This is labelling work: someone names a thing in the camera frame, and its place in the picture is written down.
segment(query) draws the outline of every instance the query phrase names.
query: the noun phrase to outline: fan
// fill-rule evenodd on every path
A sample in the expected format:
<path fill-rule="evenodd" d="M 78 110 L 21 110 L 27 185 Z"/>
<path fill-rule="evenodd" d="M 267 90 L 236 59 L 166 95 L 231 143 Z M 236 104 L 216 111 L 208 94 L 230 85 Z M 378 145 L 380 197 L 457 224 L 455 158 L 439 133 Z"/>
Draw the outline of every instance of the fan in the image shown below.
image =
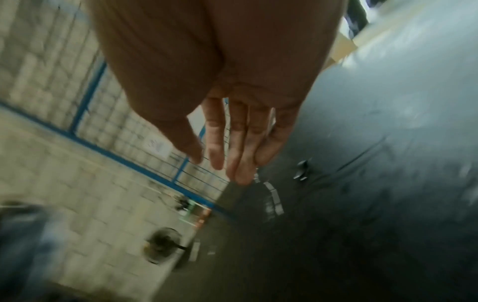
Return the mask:
<path fill-rule="evenodd" d="M 175 229 L 164 227 L 154 232 L 144 247 L 146 259 L 154 264 L 159 264 L 169 258 L 177 249 L 185 250 L 181 246 L 181 234 Z"/>

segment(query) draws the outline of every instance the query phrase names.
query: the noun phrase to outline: black surface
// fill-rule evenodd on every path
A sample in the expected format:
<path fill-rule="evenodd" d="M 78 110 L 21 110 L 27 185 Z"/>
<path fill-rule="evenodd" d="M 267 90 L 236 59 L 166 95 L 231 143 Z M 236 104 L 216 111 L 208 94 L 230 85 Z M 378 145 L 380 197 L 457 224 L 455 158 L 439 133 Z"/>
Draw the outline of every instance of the black surface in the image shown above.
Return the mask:
<path fill-rule="evenodd" d="M 173 273 L 158 301 L 476 301 L 476 11 L 438 1 L 322 74 L 260 171 L 285 214 L 268 220 L 268 190 L 248 187 L 235 224 L 198 235 L 216 256 Z M 292 180 L 309 158 L 309 179 Z M 193 288 L 162 299 L 177 284 Z"/>

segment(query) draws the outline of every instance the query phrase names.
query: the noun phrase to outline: blue metal frame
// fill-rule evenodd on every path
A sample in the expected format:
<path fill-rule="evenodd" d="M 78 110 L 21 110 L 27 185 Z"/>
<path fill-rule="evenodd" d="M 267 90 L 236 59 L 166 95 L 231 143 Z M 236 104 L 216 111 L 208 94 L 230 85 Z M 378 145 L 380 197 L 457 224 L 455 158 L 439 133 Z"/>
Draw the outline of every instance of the blue metal frame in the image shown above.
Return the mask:
<path fill-rule="evenodd" d="M 84 139 L 81 139 L 81 138 L 77 137 L 74 133 L 72 133 L 71 131 L 65 131 L 65 130 L 59 129 L 59 128 L 57 128 L 57 127 L 55 127 L 55 126 L 53 126 L 53 125 L 51 125 L 47 122 L 44 122 L 44 121 L 42 121 L 42 120 L 40 120 L 40 119 L 38 119 L 34 116 L 29 115 L 28 113 L 26 113 L 26 112 L 24 112 L 24 111 L 22 111 L 18 108 L 10 106 L 9 104 L 4 102 L 3 100 L 0 100 L 0 107 L 2 107 L 4 109 L 7 109 L 9 111 L 12 111 L 12 112 L 30 120 L 30 121 L 33 121 L 37 124 L 40 124 L 40 125 L 42 125 L 43 127 L 47 128 L 50 131 L 53 131 L 57 134 L 60 134 L 61 136 L 65 137 L 65 138 L 68 138 L 68 139 L 70 139 L 70 140 L 72 140 L 72 141 L 74 141 L 74 142 L 76 142 L 76 143 L 78 143 L 82 146 L 85 146 L 85 147 L 87 147 L 87 148 L 89 148 L 93 151 L 96 151 L 96 152 L 98 152 L 98 153 L 100 153 L 100 154 L 102 154 L 102 155 L 104 155 L 104 156 L 106 156 L 106 157 L 108 157 L 108 158 L 110 158 L 110 159 L 128 167 L 128 168 L 130 168 L 130 169 L 133 169 L 133 170 L 135 170 L 135 171 L 137 171 L 137 172 L 139 172 L 139 173 L 141 173 L 141 174 L 159 182 L 160 184 L 166 185 L 166 186 L 172 188 L 173 190 L 178 191 L 179 193 L 181 193 L 184 196 L 192 199 L 193 201 L 195 201 L 199 204 L 202 204 L 204 206 L 207 206 L 210 209 L 212 209 L 213 211 L 215 211 L 217 213 L 220 213 L 220 214 L 226 216 L 227 218 L 231 218 L 231 216 L 228 214 L 228 212 L 224 208 L 214 204 L 213 202 L 211 202 L 211 201 L 209 201 L 209 200 L 207 200 L 207 199 L 205 199 L 205 198 L 203 198 L 203 197 L 201 197 L 197 194 L 192 193 L 191 191 L 177 185 L 176 183 L 174 183 L 172 181 L 169 181 L 169 180 L 155 174 L 154 172 L 151 172 L 150 170 L 148 170 L 144 167 L 141 167 L 141 166 L 139 166 L 139 165 L 137 165 L 137 164 L 135 164 L 135 163 L 133 163 L 129 160 L 124 159 L 123 157 L 120 157 L 120 156 L 118 156 L 118 155 L 116 155 L 116 154 L 114 154 L 114 153 L 112 153 L 108 150 L 105 150 L 105 149 L 103 149 L 103 148 L 101 148 L 97 145 L 94 145 L 94 144 L 92 144 L 92 143 L 90 143 L 90 142 L 88 142 Z"/>
<path fill-rule="evenodd" d="M 203 128 L 201 129 L 201 131 L 199 132 L 199 140 L 201 140 L 204 136 L 204 134 L 206 133 L 206 126 L 203 126 Z M 181 174 L 183 173 L 184 171 L 184 168 L 186 167 L 186 165 L 189 163 L 189 157 L 186 157 L 183 161 L 183 163 L 181 164 L 181 166 L 179 167 L 178 169 L 178 172 L 176 173 L 176 175 L 173 177 L 173 180 L 172 182 L 173 183 L 177 183 L 178 182 L 178 178 L 179 176 L 181 176 Z"/>
<path fill-rule="evenodd" d="M 85 112 L 88 110 L 88 106 L 90 105 L 91 101 L 93 100 L 93 97 L 95 96 L 96 89 L 98 89 L 98 86 L 100 85 L 101 78 L 105 74 L 106 68 L 106 61 L 103 61 L 100 64 L 98 70 L 93 75 L 93 78 L 91 79 L 90 84 L 88 85 L 88 88 L 86 89 L 85 94 L 83 95 L 83 98 L 78 105 L 78 109 L 73 118 L 73 121 L 71 122 L 68 132 L 76 134 L 78 126 L 80 126 L 81 119 L 83 118 Z"/>

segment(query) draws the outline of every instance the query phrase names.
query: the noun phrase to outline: small metal object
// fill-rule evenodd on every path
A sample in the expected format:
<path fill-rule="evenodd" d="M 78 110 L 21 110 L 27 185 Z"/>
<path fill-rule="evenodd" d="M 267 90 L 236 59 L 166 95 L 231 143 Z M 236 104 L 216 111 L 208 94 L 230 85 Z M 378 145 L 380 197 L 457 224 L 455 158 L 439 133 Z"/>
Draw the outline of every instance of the small metal object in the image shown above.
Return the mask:
<path fill-rule="evenodd" d="M 299 181 L 304 181 L 309 177 L 309 161 L 308 160 L 303 160 L 300 163 L 297 164 L 297 167 L 299 170 L 294 176 L 294 179 L 298 179 Z"/>

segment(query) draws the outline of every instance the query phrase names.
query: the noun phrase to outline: skin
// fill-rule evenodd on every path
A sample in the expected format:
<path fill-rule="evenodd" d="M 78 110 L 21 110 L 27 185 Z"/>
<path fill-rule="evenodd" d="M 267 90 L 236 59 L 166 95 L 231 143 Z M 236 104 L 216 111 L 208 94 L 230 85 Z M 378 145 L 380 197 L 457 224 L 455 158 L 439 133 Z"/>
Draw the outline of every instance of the skin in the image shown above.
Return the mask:
<path fill-rule="evenodd" d="M 90 0 L 105 58 L 140 116 L 201 162 L 187 115 L 201 105 L 206 149 L 249 184 L 280 151 L 334 42 L 346 0 Z M 276 123 L 270 132 L 269 117 Z"/>

